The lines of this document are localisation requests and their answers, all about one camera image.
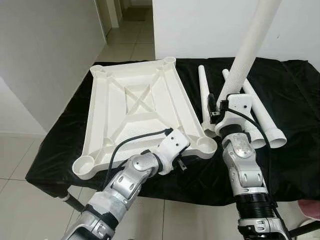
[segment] tiled floor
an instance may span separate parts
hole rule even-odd
[[[113,28],[107,35],[97,61],[124,62],[155,60],[155,41],[152,10],[145,21],[123,21],[119,28]]]
[[[108,35],[98,61],[154,60],[152,15],[144,22],[123,22]],[[0,240],[58,240],[79,216],[60,199],[25,181],[42,139],[0,136]],[[69,191],[86,204],[94,190]],[[279,211],[291,229],[304,217],[296,202],[282,202]],[[203,206],[138,197],[119,224],[115,240],[242,239],[235,204]]]

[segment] white pvc pipe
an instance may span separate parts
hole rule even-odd
[[[222,70],[222,75],[224,77],[224,80],[228,78],[228,74],[229,74],[228,69]],[[255,127],[255,125],[253,125],[251,122],[245,121],[243,128],[247,133],[250,134],[251,145],[253,146],[253,148],[259,149],[259,148],[262,148],[264,145],[266,145],[266,141],[264,137],[262,136],[260,131]]]
[[[275,122],[270,117],[265,106],[247,79],[244,81],[243,90],[246,94],[252,96],[252,109],[270,143],[271,148],[280,148],[285,145],[287,143],[286,136],[277,128]]]
[[[199,71],[199,84],[200,84],[200,95],[201,95],[201,107],[202,107],[202,128],[204,133],[208,137],[215,137],[215,125],[210,123],[210,115],[208,111],[208,95],[209,95],[209,87],[205,72],[205,67],[200,65],[198,67]]]
[[[280,2],[281,0],[259,0],[248,32],[235,56],[227,81],[225,81],[221,90],[217,101],[218,107],[220,106],[220,101],[226,100],[227,95],[236,94],[242,88]]]

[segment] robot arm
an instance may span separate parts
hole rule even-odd
[[[227,100],[221,102],[220,111],[211,114],[216,123],[215,133],[222,138],[222,157],[228,167],[240,216],[238,230],[245,240],[289,240],[288,230],[271,201],[256,162],[255,149],[243,132],[245,119],[231,112],[249,116],[251,105],[250,95],[230,94]]]
[[[154,176],[173,170],[173,160],[190,145],[179,131],[172,131],[152,153],[133,155],[103,191],[96,192],[77,222],[62,240],[110,240],[117,225],[138,196],[141,185]]]

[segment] pink object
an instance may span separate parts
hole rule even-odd
[[[320,220],[320,201],[303,199],[298,200],[298,205],[306,217]]]

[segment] table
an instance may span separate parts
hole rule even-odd
[[[234,58],[177,59],[176,69],[195,113],[202,122],[198,66],[204,65],[210,92],[218,97],[224,84],[222,70]],[[96,62],[110,66],[132,62]],[[257,58],[248,80],[261,98],[287,144],[273,149],[271,193],[276,201],[320,200],[320,74],[307,61]],[[83,206],[70,196],[71,185],[98,189],[106,171],[89,180],[72,172],[85,139],[93,77],[90,72],[49,131],[30,167],[26,180],[52,197],[64,198],[77,210]],[[257,162],[264,176],[267,149],[258,149]],[[208,160],[189,156],[187,170],[156,175],[143,184],[140,196],[201,205],[223,206],[234,202],[222,147]]]

